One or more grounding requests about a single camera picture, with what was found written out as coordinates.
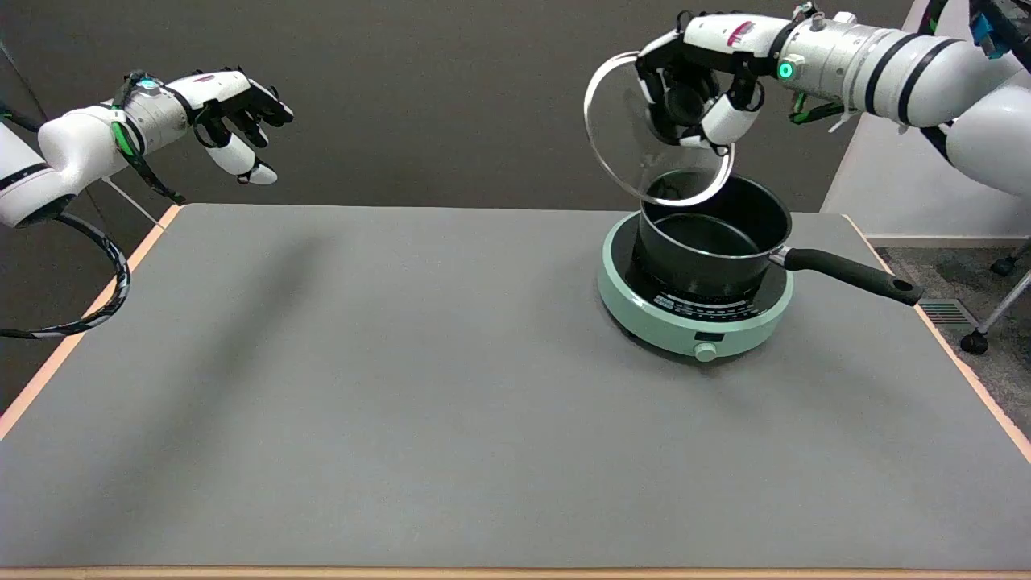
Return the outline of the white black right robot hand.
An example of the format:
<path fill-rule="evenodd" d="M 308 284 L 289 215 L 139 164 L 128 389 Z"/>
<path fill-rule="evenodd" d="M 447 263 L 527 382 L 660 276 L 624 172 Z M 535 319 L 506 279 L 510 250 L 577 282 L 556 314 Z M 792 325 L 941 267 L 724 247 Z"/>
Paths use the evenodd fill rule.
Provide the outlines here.
<path fill-rule="evenodd" d="M 727 153 L 758 117 L 765 102 L 761 78 L 776 75 L 796 25 L 739 11 L 681 11 L 675 27 L 635 58 L 652 133 L 667 146 Z"/>

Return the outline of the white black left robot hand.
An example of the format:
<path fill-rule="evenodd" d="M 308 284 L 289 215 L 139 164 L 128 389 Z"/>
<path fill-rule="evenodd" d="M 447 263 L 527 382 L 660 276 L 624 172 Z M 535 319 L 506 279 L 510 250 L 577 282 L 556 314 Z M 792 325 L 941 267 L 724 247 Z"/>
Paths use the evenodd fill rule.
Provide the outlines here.
<path fill-rule="evenodd" d="M 268 147 L 263 125 L 282 127 L 294 111 L 273 87 L 261 86 L 239 68 L 199 71 L 164 88 L 180 99 L 197 142 L 239 184 L 269 186 L 276 171 L 255 150 Z"/>

